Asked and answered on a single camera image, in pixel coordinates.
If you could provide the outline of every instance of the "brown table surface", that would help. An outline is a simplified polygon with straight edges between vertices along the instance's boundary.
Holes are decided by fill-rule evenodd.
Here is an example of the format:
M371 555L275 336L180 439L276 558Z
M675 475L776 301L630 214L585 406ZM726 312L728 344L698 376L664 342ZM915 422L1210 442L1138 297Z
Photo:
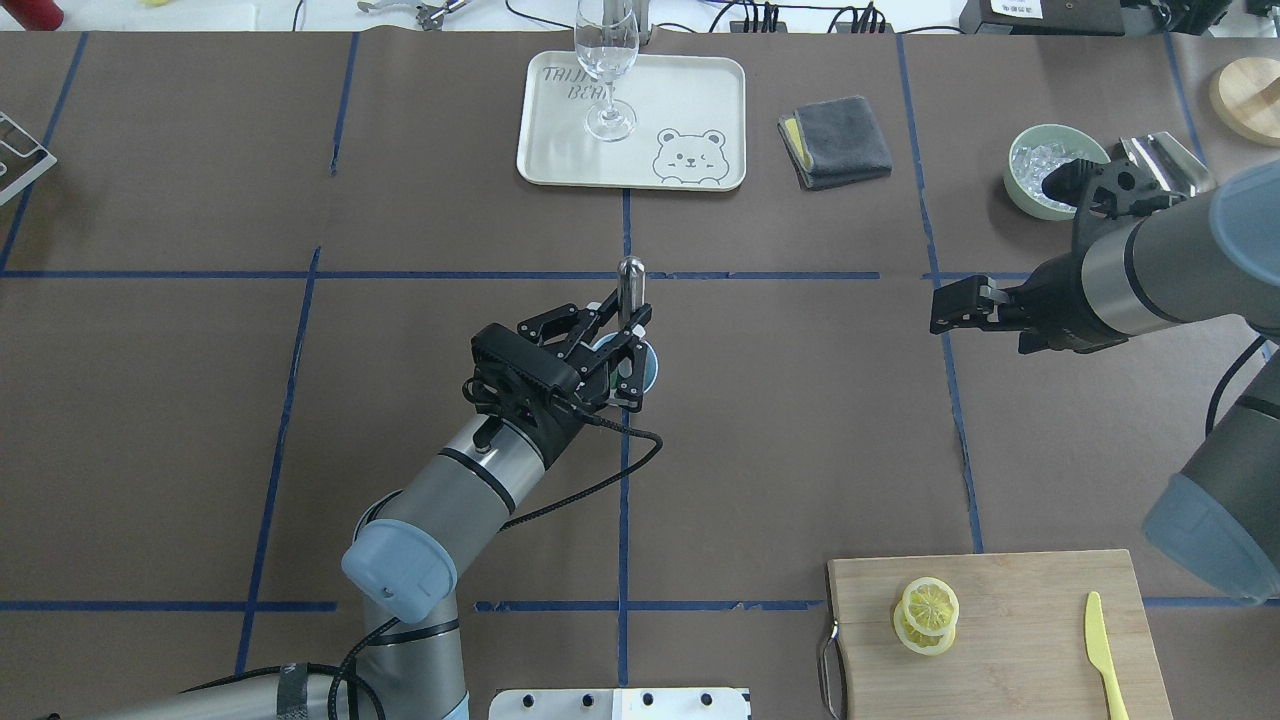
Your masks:
M746 69L750 170L723 195L522 181L526 63L570 46L0 38L0 109L60 159L0 208L0 715L338 660L352 523L468 416L471 334L603 297L630 250L662 359L634 424L667 450L465 575L474 716L497 688L730 684L758 717L822 717L827 560L1108 547L1175 716L1275 716L1277 609L1224 606L1139 532L1244 324L1020 357L925 323L936 281L1068 249L1000 186L1016 132L1167 129L1225 178L1280 151L1219 123L1208 78L1280 45L659 31L646 51ZM773 123L855 94L893 174L804 192ZM584 432L530 505L620 455Z

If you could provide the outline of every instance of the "red cup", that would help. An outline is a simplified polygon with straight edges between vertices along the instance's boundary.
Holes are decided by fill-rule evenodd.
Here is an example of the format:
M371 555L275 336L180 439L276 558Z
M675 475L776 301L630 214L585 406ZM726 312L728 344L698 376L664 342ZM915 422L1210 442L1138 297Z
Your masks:
M63 24L63 10L54 0L0 0L0 8L27 29L58 29Z

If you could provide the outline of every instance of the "cutting board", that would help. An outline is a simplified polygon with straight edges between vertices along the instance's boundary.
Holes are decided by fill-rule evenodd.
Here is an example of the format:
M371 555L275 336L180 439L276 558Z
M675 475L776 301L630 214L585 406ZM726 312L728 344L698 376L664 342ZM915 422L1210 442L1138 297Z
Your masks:
M1126 550L832 560L827 575L851 720L1105 720L1084 651L1089 591L1102 596L1129 717L1172 717ZM893 606L923 575L960 600L955 646L937 657L893 633Z

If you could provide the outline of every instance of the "lemon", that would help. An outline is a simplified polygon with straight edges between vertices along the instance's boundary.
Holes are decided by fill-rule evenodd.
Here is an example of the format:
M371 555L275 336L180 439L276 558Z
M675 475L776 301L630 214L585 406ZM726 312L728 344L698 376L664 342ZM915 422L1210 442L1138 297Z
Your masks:
M918 633L915 628L911 628L911 625L906 623L906 615L902 612L901 602L893 606L893 630L897 632L897 639L901 641L908 650L920 655L942 655L943 652L951 650L951 646L956 642L956 629L954 626L941 637Z
M902 616L916 633L941 638L956 626L960 601L942 580L916 578L902 591Z

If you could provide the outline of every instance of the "blue tape line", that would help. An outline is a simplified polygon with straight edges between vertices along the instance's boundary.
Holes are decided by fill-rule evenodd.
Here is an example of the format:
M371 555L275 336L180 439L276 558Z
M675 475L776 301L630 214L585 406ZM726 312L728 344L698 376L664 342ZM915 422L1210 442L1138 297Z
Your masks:
M690 270L676 273L645 273L652 281L878 281L874 272L735 272L735 270Z
M906 45L902 36L897 40L897 64L902 77L902 101L906 104L906 128L911 136L911 160L915 167L915 188L920 196L920 222L924 225L924 236L928 238L929 274L933 288L942 287L942 268L938 264L938 247L933 236L933 220L929 218L929 208L924 200L924 161L920 159L920 137L915 126L915 104L911 100L911 79L906 67ZM969 505L969 534L973 538L973 551L983 552L982 520L978 512L978 491L973 484L973 462L969 456L969 438L964 428L964 410L960 405L960 382L956 379L955 354L951 351L951 338L947 334L940 336L942 340L942 361L947 372L947 391L951 395L951 420L956 427L956 436L960 439L960 457L964 471L965 493Z
M631 413L622 411L622 425L631 427ZM631 436L622 436L621 451L622 461L620 470L626 470L631 464ZM630 634L630 584L631 570L628 560L631 556L631 478L622 475L621 492L618 493L618 687L627 687L627 641Z
M307 278L306 270L4 270L4 278L45 279L289 279Z
M938 273L924 273L920 279L924 281L963 281L973 275L987 275L993 281L1020 281L1027 282L1030 279L1030 273L952 273L952 272L938 272Z
M347 122L347 101L351 99L351 78L356 74L356 50L360 47L360 33L351 33L351 50L347 51L347 77L342 81L342 100L338 101L338 122L333 126L333 156L329 158L329 176L338 174L338 152L342 150L342 128Z
M280 410L280 427L275 433L275 455L271 457L271 478L266 484L266 502L262 506L262 524L257 532L257 550L253 552L253 574L248 582L248 600L244 603L244 624L241 626L239 652L236 655L236 673L244 671L248 661L248 646L253 635L253 614L257 610L257 592L262 584L262 566L266 562L266 543L271 536L271 516L275 514L275 492L280 486L280 469L284 464L284 439L289 433L289 419L293 415L293 393L298 386L298 364L302 360L302 342L307 334L307 318L311 315L311 297L316 287L316 266L320 264L320 249L311 254L311 266L307 272L307 287L302 293L302 311L298 313L298 333L293 338L293 357L289 363L289 380L284 389L284 407Z
M54 128L58 127L58 120L63 117L63 108L67 105L67 96L70 94L72 83L76 81L76 72L79 70L81 58L84 56L86 44L88 44L88 33L82 32L79 42L76 44L76 54L72 55L72 64L67 68L63 90L58 94L58 101L54 102L54 111L49 117L49 126L45 127L45 137L40 141L45 147L49 147L54 140ZM22 191L22 197L18 199L18 209L14 211L13 224L9 225L9 234L5 237L4 249L0 249L0 272L9 264L9 255L13 252L13 246L18 240L18 228L22 227L22 219L27 215L27 205L31 202L31 193L35 190L35 184L27 186L27 190Z
M763 612L804 612L826 605L823 600L636 600L636 612L727 612L759 610Z
M1199 161L1204 163L1204 167L1208 167L1208 161L1204 159L1204 149L1199 143L1199 133L1196 132L1192 108L1187 104L1187 91L1183 88L1183 72L1178 67L1178 54L1174 53L1174 36L1167 31L1165 32L1165 53L1169 54L1169 69L1174 74L1174 90L1178 91L1178 104L1183 106L1183 118L1187 120L1187 132L1192 136L1192 147L1196 150L1196 156L1199 158Z
M323 281L424 279L424 281L604 281L617 273L602 272L520 272L520 270L325 270Z
M1229 597L1144 597L1143 607L1233 607L1249 610L1254 606L1240 605ZM1263 607L1280 607L1280 600L1268 600Z
M504 600L477 602L476 612L616 612L616 600Z
M631 188L622 188L622 256L631 255Z
M0 612L243 612L237 601L0 600ZM259 612L337 612L337 602L261 602Z

